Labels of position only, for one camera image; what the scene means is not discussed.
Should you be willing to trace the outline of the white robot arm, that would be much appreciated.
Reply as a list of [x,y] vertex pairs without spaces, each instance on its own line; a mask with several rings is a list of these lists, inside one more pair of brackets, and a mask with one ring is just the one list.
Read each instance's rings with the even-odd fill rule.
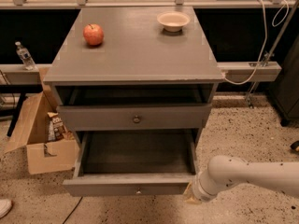
[[222,191],[240,184],[299,197],[299,162],[248,162],[238,157],[215,156],[183,192],[186,203],[210,202]]

